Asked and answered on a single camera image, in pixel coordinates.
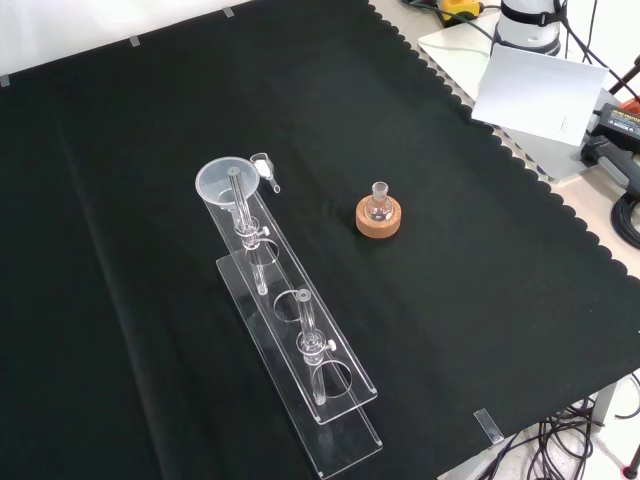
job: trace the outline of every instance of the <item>black cable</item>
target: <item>black cable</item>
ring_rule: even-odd
[[[578,38],[578,36],[576,35],[576,33],[573,31],[573,29],[571,28],[571,26],[569,25],[569,21],[565,18],[562,21],[562,24],[564,25],[564,27],[569,31],[569,34],[573,37],[573,39],[576,41],[576,43],[578,44],[578,46],[580,47],[580,49],[582,50],[583,53],[588,53],[587,56],[587,60],[589,60],[589,56],[593,57],[593,59],[598,62],[600,65],[602,65],[604,68],[606,68],[607,70],[609,70],[609,73],[611,73],[611,75],[613,75],[615,77],[616,80],[618,80],[618,82],[620,82],[627,90],[629,90],[629,92],[631,92],[631,94],[634,96],[634,98],[640,102],[640,97],[638,97],[638,94],[636,92],[633,91],[633,89],[629,86],[629,84],[627,82],[625,82],[622,78],[620,78],[620,75],[618,75],[616,72],[614,72],[613,70],[611,70],[611,68],[609,68],[609,66],[607,64],[605,64],[602,60],[600,60],[594,53],[593,51],[587,47],[584,42],[582,40],[580,40],[580,38]]]
[[[635,381],[638,388],[640,388],[640,380],[638,380],[638,377],[636,377],[635,373],[631,374],[631,378]],[[637,417],[638,415],[640,415],[640,405],[638,405],[638,409],[631,415],[615,415],[615,418],[617,418],[618,420],[629,420],[631,418]]]
[[[587,48],[591,47],[591,37],[593,36],[593,23],[596,20],[596,10],[598,9],[598,0],[593,1],[593,11],[591,12],[591,24],[589,25],[589,38],[587,39]],[[587,59],[587,54],[584,52],[582,57],[582,63]]]
[[[640,250],[640,232],[631,222],[633,210],[637,205],[638,199],[630,193],[625,193],[611,210],[611,225],[625,242]]]
[[[514,445],[515,440],[522,433],[518,432],[500,453],[498,453],[478,480],[494,479],[500,468],[500,463],[507,453],[533,441],[538,442],[538,448],[529,465],[527,480],[533,480],[532,474],[537,464],[540,464],[542,468],[542,477],[538,477],[537,480],[566,480],[558,467],[553,463],[549,454],[548,443],[551,438],[557,440],[560,448],[567,454],[579,460],[573,480],[582,479],[585,472],[586,461],[593,455],[594,451],[593,442],[591,441],[592,426],[604,426],[602,423],[593,420],[593,406],[589,406],[589,402],[593,403],[593,400],[590,398],[585,399],[580,407],[568,407],[563,412],[551,415],[539,423],[537,435]],[[566,431],[577,432],[584,437],[584,447],[581,452],[576,453],[571,451],[562,440],[560,440],[559,434]]]
[[[418,8],[424,8],[426,10],[432,10],[434,12],[440,12],[440,13],[442,13],[444,15],[449,15],[450,17],[455,18],[459,22],[463,22],[463,23],[466,23],[467,25],[472,26],[473,28],[478,30],[480,33],[482,33],[485,37],[487,37],[489,40],[491,40],[493,42],[493,37],[486,30],[480,28],[478,25],[473,23],[468,18],[463,17],[462,15],[458,15],[458,14],[452,13],[452,12],[447,12],[446,10],[442,10],[442,9],[440,9],[438,7],[434,7],[432,5],[425,5],[423,3],[420,3],[420,0],[411,2],[411,3],[409,3],[409,5],[414,6],[414,7],[418,7]]]
[[[633,61],[633,67],[631,67],[631,70],[629,70],[627,73],[625,73],[622,76],[622,80],[624,80],[625,82],[629,83],[631,80],[633,80],[636,75],[638,75],[638,73],[640,73],[640,56],[638,56],[634,61]],[[611,87],[609,89],[609,92],[612,95],[615,95],[616,93],[618,93],[620,91],[620,89],[623,87],[624,85],[622,85],[620,82],[616,83],[613,87]]]
[[[564,59],[567,60],[568,56],[569,56],[569,30],[567,30],[567,36],[565,37],[565,42],[564,42]]]

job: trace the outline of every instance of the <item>small glass flask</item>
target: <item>small glass flask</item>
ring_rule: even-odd
[[[371,187],[373,196],[367,201],[365,214],[367,218],[376,222],[389,220],[393,215],[393,205],[387,197],[389,185],[384,182],[376,182]]]

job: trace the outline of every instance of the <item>yellow device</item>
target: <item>yellow device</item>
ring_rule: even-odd
[[[442,10],[460,15],[467,20],[478,18],[478,15],[482,12],[481,3],[472,0],[438,0],[436,5]],[[451,17],[451,15],[440,12],[437,13],[442,25],[445,27],[450,27],[460,23],[458,20]]]

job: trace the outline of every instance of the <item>clear plastic funnel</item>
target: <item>clear plastic funnel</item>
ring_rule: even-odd
[[[254,194],[260,183],[256,167],[239,157],[222,157],[207,163],[196,177],[196,190],[202,199],[225,210],[235,209],[233,190],[229,181],[229,169],[240,169],[242,191],[245,198]]]

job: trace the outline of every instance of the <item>white paper sheet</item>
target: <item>white paper sheet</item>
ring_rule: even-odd
[[[607,70],[495,45],[472,118],[580,145]]]

